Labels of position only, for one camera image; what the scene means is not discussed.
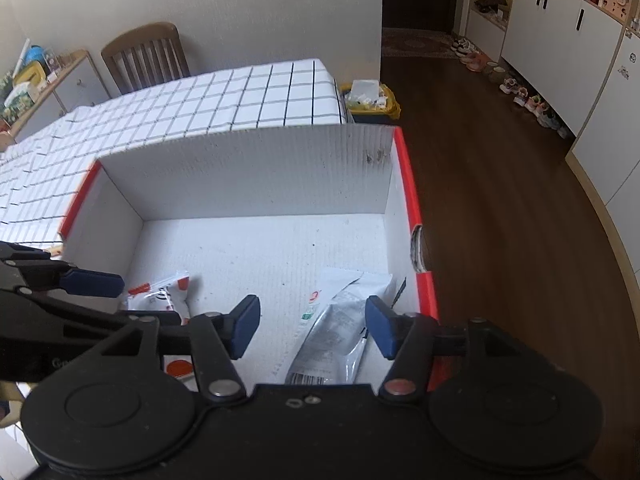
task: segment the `baseboard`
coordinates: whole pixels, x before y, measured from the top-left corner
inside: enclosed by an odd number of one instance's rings
[[[591,179],[587,176],[580,162],[575,157],[574,152],[569,152],[565,157],[566,163],[569,168],[574,172],[575,177],[580,182],[580,185],[584,189],[587,197],[589,198],[593,209],[596,211],[596,215],[600,219],[604,232],[607,234],[611,249],[622,273],[622,278],[625,280],[626,291],[629,294],[631,300],[631,308],[634,311],[634,317],[636,318],[636,326],[638,327],[638,333],[640,334],[640,288],[638,287],[638,280],[634,273],[634,268],[631,265],[628,255],[626,254],[625,246],[620,239],[618,230],[616,229],[607,207],[600,198],[600,195],[596,191],[595,186],[591,182]]]

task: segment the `wooden floor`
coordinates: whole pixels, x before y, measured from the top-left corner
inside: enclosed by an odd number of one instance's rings
[[[589,384],[606,412],[590,466],[636,478],[640,342],[571,142],[457,60],[383,58],[381,79],[402,106],[442,322],[485,317]]]

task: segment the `cabinet door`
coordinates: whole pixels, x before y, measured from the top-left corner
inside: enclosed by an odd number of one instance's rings
[[[556,103],[552,104],[576,135],[604,83],[621,31],[622,25],[612,17],[587,2],[580,3],[572,23],[564,76],[557,85]]]
[[[532,58],[538,35],[542,0],[513,0],[507,34],[502,46],[502,57],[506,59],[524,78],[534,75]]]
[[[67,112],[86,105],[92,106],[109,99],[91,62],[85,58],[56,88],[56,94]]]
[[[640,270],[640,166],[607,204],[635,272]]]
[[[566,73],[566,59],[571,56],[572,32],[580,14],[582,0],[543,0],[542,18],[535,43],[534,77],[529,82],[542,97],[558,109],[561,90],[558,83]]]
[[[625,36],[598,104],[574,147],[576,158],[604,203],[640,160],[638,110],[640,38]]]
[[[33,113],[26,123],[20,128],[15,136],[15,142],[31,137],[39,132],[45,126],[49,126],[53,121],[62,117],[65,111],[60,106],[56,96],[50,94],[43,102],[40,103],[38,109]]]

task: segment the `table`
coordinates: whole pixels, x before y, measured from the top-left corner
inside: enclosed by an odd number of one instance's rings
[[[341,124],[334,78],[319,59],[220,70],[79,107],[0,153],[0,240],[36,248],[58,233],[94,160],[216,132]]]

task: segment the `drawer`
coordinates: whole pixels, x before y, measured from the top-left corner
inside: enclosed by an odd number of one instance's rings
[[[34,111],[33,115],[27,119],[18,131],[14,135],[15,142],[31,137],[33,134],[39,132],[45,126],[49,126],[53,121],[65,115],[65,111],[60,106],[60,103],[56,99],[56,96],[50,94],[43,102],[40,103],[38,109]]]
[[[67,112],[79,106],[93,106],[109,99],[94,67],[86,58],[58,84],[55,92]]]

